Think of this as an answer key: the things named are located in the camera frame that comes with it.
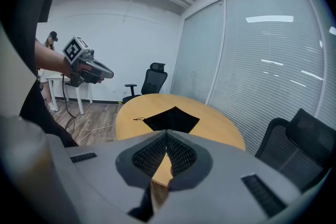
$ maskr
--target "wooden table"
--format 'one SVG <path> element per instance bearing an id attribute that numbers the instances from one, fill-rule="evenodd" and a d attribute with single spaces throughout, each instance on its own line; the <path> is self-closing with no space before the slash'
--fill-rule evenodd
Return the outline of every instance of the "wooden table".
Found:
<path id="1" fill-rule="evenodd" d="M 153 132 L 143 121 L 134 121 L 140 117 L 148 118 L 174 106 L 199 118 L 199 122 L 190 131 L 209 140 L 228 144 L 245 150 L 245 144 L 238 128 L 223 114 L 198 101 L 172 94 L 146 94 L 127 102 L 120 109 L 116 121 L 116 135 L 119 140 Z M 166 154 L 153 180 L 167 186 L 173 178 L 171 162 Z"/>

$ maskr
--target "chair armrest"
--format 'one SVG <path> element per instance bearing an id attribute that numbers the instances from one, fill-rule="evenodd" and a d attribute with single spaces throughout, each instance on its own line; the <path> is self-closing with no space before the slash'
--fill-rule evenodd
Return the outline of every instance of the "chair armrest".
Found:
<path id="1" fill-rule="evenodd" d="M 132 93 L 132 96 L 134 96 L 134 87 L 136 87 L 138 85 L 136 84 L 125 84 L 125 87 L 131 87 L 131 93 Z"/>

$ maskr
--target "dark clothing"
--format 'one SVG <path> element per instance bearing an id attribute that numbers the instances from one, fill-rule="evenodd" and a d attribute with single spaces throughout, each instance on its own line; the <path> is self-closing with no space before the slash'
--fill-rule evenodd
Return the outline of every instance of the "dark clothing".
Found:
<path id="1" fill-rule="evenodd" d="M 64 147 L 77 146 L 71 135 L 54 120 L 46 108 L 37 82 L 31 88 L 21 109 L 20 116 L 25 120 L 38 124 L 45 133 L 54 134 L 61 138 Z"/>
<path id="2" fill-rule="evenodd" d="M 41 8 L 45 0 L 3 0 L 1 21 L 15 50 L 35 73 L 35 35 Z M 63 145 L 76 146 L 71 135 L 57 124 L 45 106 L 38 83 L 31 88 L 20 115 L 23 119 L 38 124 L 46 133 L 57 135 Z"/>

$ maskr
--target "hand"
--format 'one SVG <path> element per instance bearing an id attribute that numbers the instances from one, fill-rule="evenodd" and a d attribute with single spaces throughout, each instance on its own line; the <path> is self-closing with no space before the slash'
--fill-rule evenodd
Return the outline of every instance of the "hand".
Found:
<path id="1" fill-rule="evenodd" d="M 78 71 L 81 71 L 81 70 L 91 71 L 91 69 L 92 69 L 91 66 L 85 65 L 83 63 L 80 63 L 78 65 Z M 71 65 L 65 57 L 63 58 L 62 69 L 60 70 L 60 72 L 63 73 L 68 78 L 71 77 Z M 98 83 L 101 83 L 103 80 L 104 78 L 100 78 Z"/>
<path id="2" fill-rule="evenodd" d="M 83 63 L 80 63 L 78 65 L 78 71 L 81 71 L 81 70 L 91 71 L 91 69 L 92 69 L 91 66 L 85 65 Z M 104 78 L 100 78 L 100 80 L 98 80 L 98 83 L 101 83 L 103 80 L 104 80 Z"/>

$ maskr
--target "cable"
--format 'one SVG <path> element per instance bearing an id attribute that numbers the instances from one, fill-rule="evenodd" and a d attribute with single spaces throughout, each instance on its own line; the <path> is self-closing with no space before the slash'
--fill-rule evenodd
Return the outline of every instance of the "cable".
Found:
<path id="1" fill-rule="evenodd" d="M 105 126 L 105 127 L 102 127 L 102 128 L 98 128 L 98 129 L 94 129 L 90 133 L 88 133 L 86 136 L 84 136 L 81 140 L 79 140 L 78 143 L 81 142 L 82 140 L 84 140 L 86 137 L 88 137 L 92 132 L 94 132 L 96 130 L 100 130 L 100 129 L 104 129 L 104 128 L 108 128 L 108 127 L 113 127 L 113 126 L 115 126 L 115 124 L 109 125 L 109 126 Z"/>
<path id="2" fill-rule="evenodd" d="M 96 130 L 100 130 L 100 129 L 104 129 L 104 128 L 108 128 L 108 127 L 113 127 L 113 126 L 115 126 L 115 124 L 110 125 L 110 126 L 105 126 L 105 127 L 102 127 L 102 128 L 98 128 L 98 129 L 94 129 L 90 133 L 88 133 L 86 136 L 84 136 L 81 140 L 79 140 L 77 143 L 80 143 L 82 140 L 84 140 L 86 137 L 88 137 L 92 132 L 94 132 Z"/>
<path id="3" fill-rule="evenodd" d="M 67 99 L 66 99 L 66 97 L 65 97 L 65 93 L 64 93 L 64 74 L 62 74 L 62 91 L 63 91 L 63 99 L 64 99 L 64 102 L 65 102 L 65 109 L 67 110 L 67 112 L 69 113 L 69 115 L 70 115 L 70 117 L 71 117 L 71 119 L 68 121 L 67 125 L 65 126 L 65 130 L 67 130 L 70 121 L 73 121 L 73 122 L 74 122 L 74 123 L 73 123 L 73 124 L 74 124 L 74 125 L 73 125 L 74 127 L 73 127 L 73 129 L 72 129 L 72 133 L 71 133 L 71 135 L 73 135 L 73 134 L 74 134 L 74 131 L 75 131 L 75 119 L 76 119 L 76 117 L 73 116 L 73 115 L 70 113 L 69 109 L 68 109 Z"/>

